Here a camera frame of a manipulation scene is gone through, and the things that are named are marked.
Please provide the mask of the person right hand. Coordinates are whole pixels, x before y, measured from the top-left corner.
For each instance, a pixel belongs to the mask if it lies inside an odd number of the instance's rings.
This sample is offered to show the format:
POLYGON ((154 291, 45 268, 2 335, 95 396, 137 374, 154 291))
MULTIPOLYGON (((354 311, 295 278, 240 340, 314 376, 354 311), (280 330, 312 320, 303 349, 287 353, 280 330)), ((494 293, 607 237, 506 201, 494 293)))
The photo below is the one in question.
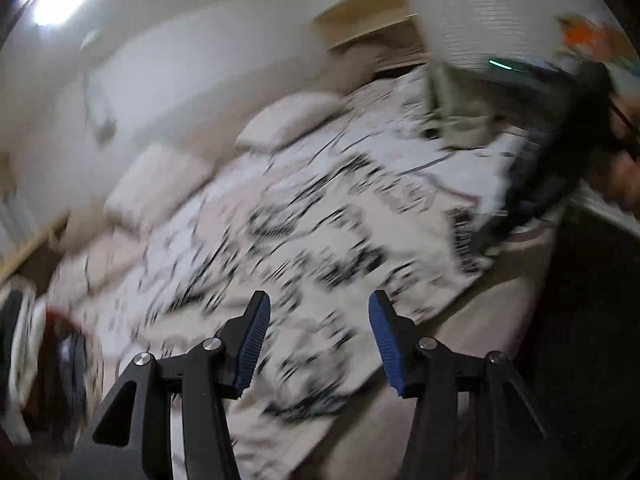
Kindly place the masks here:
MULTIPOLYGON (((635 99, 638 97, 623 99, 616 107, 631 124, 639 128, 639 99, 635 99)), ((621 139, 631 136, 629 128, 615 113, 612 115, 612 130, 621 139)), ((619 206, 622 211, 630 212, 639 220, 639 159, 633 160, 628 153, 620 152, 611 160, 608 172, 599 174, 593 170, 588 182, 607 203, 619 206)))

